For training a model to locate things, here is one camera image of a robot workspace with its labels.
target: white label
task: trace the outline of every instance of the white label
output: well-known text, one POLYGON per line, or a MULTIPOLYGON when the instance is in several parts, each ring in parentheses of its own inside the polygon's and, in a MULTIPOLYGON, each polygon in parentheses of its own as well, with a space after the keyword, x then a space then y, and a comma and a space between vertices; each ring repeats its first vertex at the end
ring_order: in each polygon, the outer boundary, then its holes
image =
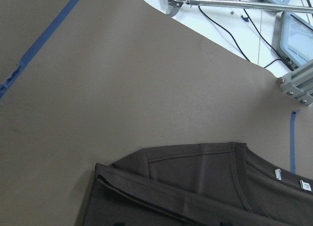
POLYGON ((278 180, 282 180, 282 175, 281 175, 281 173, 282 173, 282 170, 281 169, 276 169, 275 170, 275 174, 276 174, 276 179, 278 179, 278 180))
POLYGON ((312 191, 309 183, 305 183, 304 181, 300 181, 301 188, 304 190, 312 191))

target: folded fabric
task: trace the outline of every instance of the folded fabric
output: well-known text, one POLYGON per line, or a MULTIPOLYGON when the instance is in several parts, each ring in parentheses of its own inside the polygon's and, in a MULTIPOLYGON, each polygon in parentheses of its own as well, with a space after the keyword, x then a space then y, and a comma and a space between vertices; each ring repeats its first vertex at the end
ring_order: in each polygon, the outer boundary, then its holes
POLYGON ((313 194, 243 143, 141 149, 96 164, 85 226, 307 226, 313 194))

